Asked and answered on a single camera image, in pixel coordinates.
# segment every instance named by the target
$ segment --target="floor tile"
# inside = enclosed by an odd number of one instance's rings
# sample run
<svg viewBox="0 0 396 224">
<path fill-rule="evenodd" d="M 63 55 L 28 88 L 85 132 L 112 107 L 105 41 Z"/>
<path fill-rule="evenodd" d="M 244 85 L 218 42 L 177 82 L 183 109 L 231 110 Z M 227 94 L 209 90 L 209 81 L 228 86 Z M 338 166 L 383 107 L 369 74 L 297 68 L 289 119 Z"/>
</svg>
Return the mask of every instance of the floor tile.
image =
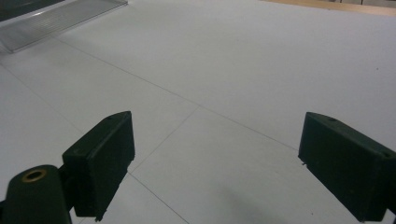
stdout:
<svg viewBox="0 0 396 224">
<path fill-rule="evenodd" d="M 294 148 L 306 111 L 396 148 L 390 25 L 263 1 L 137 0 L 60 39 Z"/>
<path fill-rule="evenodd" d="M 297 151 L 204 109 L 133 175 L 189 223 L 359 223 Z"/>
<path fill-rule="evenodd" d="M 62 154 L 80 137 L 80 131 L 0 66 L 0 201 L 13 176 L 37 165 L 60 167 Z"/>
<path fill-rule="evenodd" d="M 82 222 L 82 224 L 93 223 L 95 221 L 92 217 L 87 217 Z M 182 224 L 186 222 L 136 179 L 127 175 L 100 223 Z"/>
<path fill-rule="evenodd" d="M 111 114 L 131 110 L 136 157 L 130 170 L 196 108 L 57 40 L 0 62 L 83 133 Z"/>
</svg>

